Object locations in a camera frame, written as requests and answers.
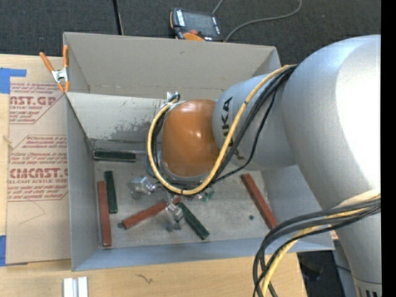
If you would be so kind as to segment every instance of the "black power cord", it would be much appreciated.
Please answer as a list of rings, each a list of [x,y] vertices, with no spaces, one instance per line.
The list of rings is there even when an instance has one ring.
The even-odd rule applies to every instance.
[[[113,1],[113,8],[114,8],[114,15],[116,16],[118,35],[124,35],[123,26],[121,25],[121,16],[118,12],[117,0],[112,0],[112,1]]]
[[[349,216],[346,217],[337,217],[337,218],[323,218],[320,220],[312,220],[315,218],[319,217],[325,217],[329,215],[336,215],[340,213],[348,213],[352,212],[355,210],[360,210],[359,212],[356,213],[351,213]],[[253,280],[254,280],[254,292],[253,296],[257,293],[260,297],[263,297],[263,294],[261,290],[259,289],[260,282],[262,279],[266,276],[266,273],[268,269],[271,267],[273,264],[276,256],[279,254],[279,252],[288,244],[291,242],[294,242],[298,239],[311,236],[311,235],[316,235],[324,232],[328,232],[330,230],[336,230],[338,228],[350,225],[354,222],[357,222],[365,217],[368,217],[370,215],[374,215],[376,213],[379,213],[381,211],[381,199],[376,199],[376,200],[371,200],[367,202],[362,202],[360,204],[356,205],[350,205],[342,208],[337,208],[337,209],[330,209],[326,211],[320,211],[320,212],[314,212],[314,213],[309,213],[307,215],[303,215],[300,217],[292,218],[290,220],[287,220],[281,224],[279,224],[277,227],[275,227],[273,230],[271,230],[267,236],[264,238],[261,247],[259,248],[255,259],[253,263]],[[287,235],[289,233],[295,232],[295,231],[300,231],[306,228],[310,228],[312,226],[324,226],[330,224],[330,227],[327,228],[322,228],[316,231],[310,231],[304,235],[300,236],[295,236],[283,243],[272,255],[271,259],[269,260],[268,264],[265,264],[265,259],[264,259],[264,253],[266,248],[269,246],[269,244],[276,239]],[[261,264],[261,269],[262,273],[258,276],[257,274],[257,268],[258,268],[258,263],[260,262]]]

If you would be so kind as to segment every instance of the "cardboard sheet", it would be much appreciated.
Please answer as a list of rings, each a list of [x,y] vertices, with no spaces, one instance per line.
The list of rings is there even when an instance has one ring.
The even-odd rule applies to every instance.
[[[62,67],[60,58],[50,61]],[[11,75],[3,94],[9,111],[1,145],[7,181],[0,182],[6,263],[70,258],[64,96],[38,56],[0,55],[0,67],[25,71],[25,77]]]

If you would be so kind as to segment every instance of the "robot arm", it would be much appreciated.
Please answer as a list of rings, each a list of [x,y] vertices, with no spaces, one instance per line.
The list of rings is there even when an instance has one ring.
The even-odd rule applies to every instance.
[[[231,150],[234,163],[263,173],[297,165],[323,210],[366,191],[379,191],[380,50],[379,35],[350,38],[320,49],[297,68],[283,67],[274,74],[230,87],[214,106],[212,132],[202,125],[186,132],[189,118],[180,124],[183,136],[190,136],[183,144],[200,141],[200,151],[210,151],[207,156],[213,161],[201,158],[206,161],[200,172],[184,172],[182,180],[198,178],[190,190],[172,190],[169,179],[164,179],[164,185],[187,195],[204,190],[218,179],[226,151]],[[249,122],[246,125],[239,119]],[[208,127],[207,120],[200,124]],[[167,139],[177,137],[178,131],[174,130]],[[213,142],[220,149],[220,156],[213,152]],[[184,168],[180,159],[174,161]],[[151,161],[154,170],[161,164],[173,166],[161,157]],[[173,181],[181,179],[179,173],[168,171],[167,175]],[[377,213],[343,227],[337,234],[350,263],[358,297],[380,297],[381,215]]]

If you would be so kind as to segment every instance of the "small metal part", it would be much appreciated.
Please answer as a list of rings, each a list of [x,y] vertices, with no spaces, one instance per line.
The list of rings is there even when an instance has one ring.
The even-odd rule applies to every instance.
[[[88,297],[88,277],[64,278],[63,297]]]
[[[166,206],[166,212],[168,212],[171,217],[171,222],[166,229],[168,231],[181,230],[181,227],[184,225],[184,215],[181,208],[171,202]]]
[[[155,192],[158,184],[151,183],[146,176],[136,177],[130,182],[131,195],[138,199],[142,194],[150,195]]]

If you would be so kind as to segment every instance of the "black cable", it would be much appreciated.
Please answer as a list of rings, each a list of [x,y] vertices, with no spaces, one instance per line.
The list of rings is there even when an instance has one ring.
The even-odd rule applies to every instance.
[[[250,156],[249,156],[248,160],[246,161],[246,163],[245,163],[244,165],[240,166],[239,168],[237,168],[237,169],[235,169],[235,170],[233,170],[233,171],[230,171],[230,172],[227,173],[227,174],[224,174],[222,177],[217,178],[217,179],[213,182],[214,184],[215,184],[215,183],[218,183],[219,181],[222,181],[223,179],[226,179],[227,177],[230,177],[231,175],[234,175],[235,173],[237,173],[237,172],[239,172],[239,171],[241,171],[241,170],[243,170],[243,169],[244,169],[245,167],[247,167],[248,164],[251,162],[251,160],[253,159],[254,153],[256,152],[256,146],[257,146],[257,142],[259,141],[259,137],[260,137],[260,134],[261,134],[261,130],[262,130],[262,128],[264,127],[264,124],[265,124],[265,122],[266,122],[266,120],[267,120],[267,118],[268,118],[268,115],[269,115],[269,113],[270,113],[270,111],[271,111],[271,109],[272,109],[273,103],[275,102],[275,96],[276,96],[276,94],[277,94],[277,93],[276,93],[276,90],[275,90],[275,93],[274,93],[273,96],[272,96],[272,100],[271,100],[271,102],[270,102],[270,105],[269,105],[269,107],[267,108],[267,111],[265,112],[264,117],[263,117],[262,120],[261,120],[260,126],[259,126],[259,128],[258,128],[258,130],[257,130],[257,132],[256,132],[256,136],[255,136],[255,138],[254,138],[254,142],[253,142],[253,145],[252,145],[252,150],[251,150],[251,152],[250,152]]]
[[[121,25],[121,16],[118,11],[117,0],[112,0],[112,1],[113,1],[114,15],[116,17],[118,35],[124,35],[123,26]]]
[[[241,141],[242,141],[242,139],[243,139],[248,127],[251,125],[252,120],[254,119],[254,117],[256,116],[256,114],[258,113],[260,108],[262,107],[262,105],[267,101],[269,96],[271,96],[271,94],[274,91],[276,91],[281,85],[283,85],[283,83],[289,78],[290,74],[296,69],[296,67],[297,67],[297,65],[290,66],[287,69],[285,69],[283,72],[281,72],[279,75],[276,75],[273,79],[268,81],[266,88],[260,93],[258,99],[256,100],[256,102],[254,103],[252,109],[250,110],[250,112],[249,112],[249,114],[248,114],[248,116],[247,116],[247,118],[245,120],[245,123],[242,125],[242,128],[240,129],[240,131],[239,131],[238,135],[236,136],[235,140],[233,141],[233,145],[229,149],[226,158],[224,159],[223,163],[219,166],[216,175],[213,177],[213,182],[214,183],[217,183],[220,180],[224,179],[224,178],[219,178],[218,179],[218,177],[224,171],[226,166],[229,164],[229,162],[230,162],[231,158],[233,157],[235,151],[239,147],[239,144],[241,143]],[[264,116],[264,119],[262,120],[263,126],[264,126],[265,120],[266,120],[266,117]],[[256,134],[256,139],[255,140],[258,140],[259,134],[260,134],[259,132]]]
[[[253,279],[254,282],[257,281],[257,266],[260,260],[262,260],[264,258],[264,251],[266,249],[266,247],[273,241],[275,241],[277,238],[285,235],[283,234],[284,229],[293,226],[294,225],[294,229],[288,229],[290,232],[292,231],[297,231],[297,230],[302,230],[304,228],[313,226],[312,221],[307,222],[307,224],[299,224],[297,225],[297,223],[299,222],[303,222],[306,220],[312,220],[315,218],[319,218],[319,217],[323,217],[323,216],[327,216],[327,215],[334,215],[337,213],[342,213],[342,212],[347,212],[347,211],[351,211],[351,210],[357,210],[357,209],[365,209],[367,207],[370,206],[374,206],[377,204],[380,204],[381,201],[379,199],[375,199],[375,200],[369,200],[367,202],[363,202],[360,204],[354,204],[354,205],[348,205],[348,206],[344,206],[344,207],[340,207],[340,208],[332,208],[332,209],[328,209],[328,210],[323,210],[323,211],[318,211],[318,212],[313,212],[313,213],[307,213],[305,215],[301,215],[292,219],[289,219],[285,222],[280,223],[279,225],[277,225],[274,229],[272,229],[267,236],[263,239],[263,242],[255,256],[254,262],[253,262]],[[262,294],[260,291],[258,291],[258,294],[260,297],[262,297]]]
[[[305,237],[307,237],[307,236],[317,235],[317,234],[321,234],[321,233],[328,232],[328,231],[331,231],[331,230],[336,230],[336,229],[338,229],[338,228],[341,228],[341,227],[350,225],[350,224],[352,224],[352,223],[354,223],[354,222],[357,222],[357,221],[359,221],[359,220],[361,220],[361,219],[363,219],[363,218],[365,218],[365,217],[368,217],[368,216],[370,216],[370,215],[373,215],[373,214],[375,214],[375,213],[378,213],[378,212],[381,211],[381,203],[380,203],[379,205],[370,206],[369,208],[371,208],[371,209],[368,210],[368,211],[364,211],[363,213],[359,213],[358,215],[354,215],[352,218],[349,217],[349,219],[348,219],[347,221],[345,221],[345,222],[341,222],[341,223],[338,223],[337,225],[330,226],[330,227],[327,227],[327,228],[323,228],[323,229],[320,229],[320,230],[312,231],[312,232],[309,232],[309,233],[307,233],[307,234],[305,234],[305,235],[295,236],[294,238],[291,238],[291,239],[289,239],[287,242],[283,243],[283,245],[280,246],[280,247],[274,252],[274,254],[273,254],[272,257],[270,258],[270,260],[269,260],[269,262],[268,262],[268,264],[267,264],[266,266],[265,266],[265,261],[264,261],[264,259],[263,259],[264,266],[262,265],[262,268],[264,268],[264,267],[265,267],[265,268],[263,269],[263,272],[260,274],[260,276],[259,276],[259,277],[257,278],[257,280],[255,281],[253,296],[255,295],[255,293],[258,293],[259,296],[262,296],[262,292],[261,292],[260,290],[258,290],[258,286],[259,286],[261,280],[265,277],[266,271],[271,267],[272,263],[274,262],[275,257],[279,254],[279,252],[280,252],[286,245],[288,245],[289,243],[291,243],[291,242],[293,242],[293,241],[299,240],[299,239],[301,239],[301,238],[305,238]],[[263,250],[262,250],[261,248],[259,249],[259,251],[257,252],[257,254],[259,254],[260,252],[261,252],[261,253],[263,254],[263,256],[264,256],[264,252],[263,252]]]

